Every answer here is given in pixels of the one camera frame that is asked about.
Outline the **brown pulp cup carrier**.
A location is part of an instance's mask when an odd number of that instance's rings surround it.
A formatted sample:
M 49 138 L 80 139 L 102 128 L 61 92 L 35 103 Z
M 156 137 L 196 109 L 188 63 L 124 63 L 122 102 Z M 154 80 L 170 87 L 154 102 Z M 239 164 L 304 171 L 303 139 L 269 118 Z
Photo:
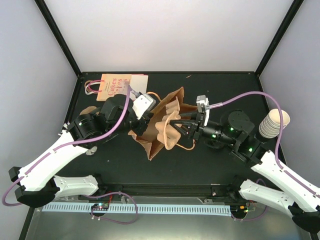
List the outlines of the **brown pulp cup carrier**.
M 95 110 L 95 109 L 97 109 L 97 107 L 96 106 L 88 106 L 88 107 L 86 107 L 85 109 L 83 109 L 81 112 L 80 112 L 80 116 L 81 115 L 86 115 L 86 114 L 89 114 L 89 113 L 91 113 L 93 110 Z
M 157 140 L 164 144 L 166 150 L 171 150 L 181 138 L 181 134 L 170 125 L 170 120 L 180 119 L 180 103 L 178 98 L 165 105 L 165 115 L 155 123 L 158 131 Z

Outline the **brown paper bag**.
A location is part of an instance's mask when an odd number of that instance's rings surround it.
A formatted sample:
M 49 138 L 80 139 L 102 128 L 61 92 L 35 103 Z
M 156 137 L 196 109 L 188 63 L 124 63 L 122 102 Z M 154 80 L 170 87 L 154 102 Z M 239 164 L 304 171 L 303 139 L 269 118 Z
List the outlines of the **brown paper bag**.
M 128 133 L 129 136 L 132 136 L 136 142 L 142 145 L 149 161 L 163 148 L 168 151 L 175 146 L 188 151 L 194 148 L 193 146 L 187 148 L 178 144 L 182 134 L 170 125 L 173 120 L 189 120 L 189 117 L 183 117 L 182 114 L 197 110 L 196 106 L 184 103 L 184 96 L 185 90 L 183 87 L 169 93 L 151 111 L 153 116 L 146 131 L 141 136 L 138 136 L 132 130 Z

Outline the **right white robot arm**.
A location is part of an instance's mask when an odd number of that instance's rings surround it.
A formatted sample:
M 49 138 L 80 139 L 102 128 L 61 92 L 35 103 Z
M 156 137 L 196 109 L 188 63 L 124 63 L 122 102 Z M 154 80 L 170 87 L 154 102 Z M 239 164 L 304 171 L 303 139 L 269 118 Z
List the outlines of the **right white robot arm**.
M 198 96 L 196 103 L 196 112 L 182 113 L 181 119 L 170 120 L 169 124 L 195 142 L 203 139 L 213 149 L 227 148 L 234 160 L 278 187 L 275 190 L 238 177 L 227 189 L 228 198 L 234 202 L 245 199 L 262 203 L 286 214 L 301 229 L 319 233 L 319 187 L 280 163 L 275 153 L 252 134 L 255 125 L 242 110 L 229 111 L 220 122 L 214 122 L 209 120 L 207 97 Z

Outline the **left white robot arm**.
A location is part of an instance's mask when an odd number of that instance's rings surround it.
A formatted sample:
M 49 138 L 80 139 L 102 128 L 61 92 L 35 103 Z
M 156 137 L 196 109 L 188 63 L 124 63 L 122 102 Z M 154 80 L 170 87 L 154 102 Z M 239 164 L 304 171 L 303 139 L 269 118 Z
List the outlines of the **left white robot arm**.
M 109 97 L 102 107 L 89 106 L 61 131 L 58 140 L 24 167 L 8 173 L 17 205 L 42 207 L 56 199 L 85 195 L 103 199 L 108 188 L 98 174 L 62 177 L 57 173 L 80 155 L 92 155 L 98 146 L 120 133 L 133 131 L 141 136 L 153 116 L 156 100 L 131 88 L 125 94 Z

